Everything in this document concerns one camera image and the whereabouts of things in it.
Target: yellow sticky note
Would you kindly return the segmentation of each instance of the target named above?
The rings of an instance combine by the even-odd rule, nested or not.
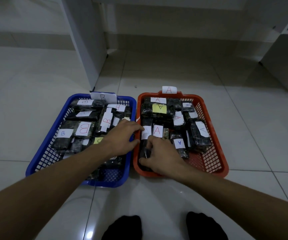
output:
[[[153,104],[153,113],[165,114],[166,111],[166,104]]]
[[[94,144],[100,143],[102,139],[103,137],[95,137]]]

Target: person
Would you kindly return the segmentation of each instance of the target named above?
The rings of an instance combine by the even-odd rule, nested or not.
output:
[[[0,191],[0,239],[34,239],[91,172],[139,143],[129,141],[137,130],[144,128],[122,120],[99,144]],[[255,239],[288,239],[288,202],[194,169],[169,140],[150,136],[147,147],[152,154],[142,165],[190,187]]]

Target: person's right hand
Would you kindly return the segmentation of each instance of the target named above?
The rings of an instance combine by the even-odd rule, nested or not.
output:
[[[151,157],[142,157],[139,159],[139,163],[151,168],[156,173],[173,178],[179,167],[188,166],[168,139],[162,140],[155,136],[149,136],[146,148],[152,149]]]

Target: floor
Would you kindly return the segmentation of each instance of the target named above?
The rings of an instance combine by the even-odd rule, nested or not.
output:
[[[201,96],[228,161],[228,180],[288,201],[288,92],[256,61],[110,50],[96,91],[137,98],[163,85]],[[76,52],[0,47],[0,190],[20,180],[66,99],[90,89]],[[36,239],[100,239],[122,215],[143,239],[188,239],[185,214],[213,217],[229,239],[253,239],[191,189],[131,170],[116,189],[80,186]]]

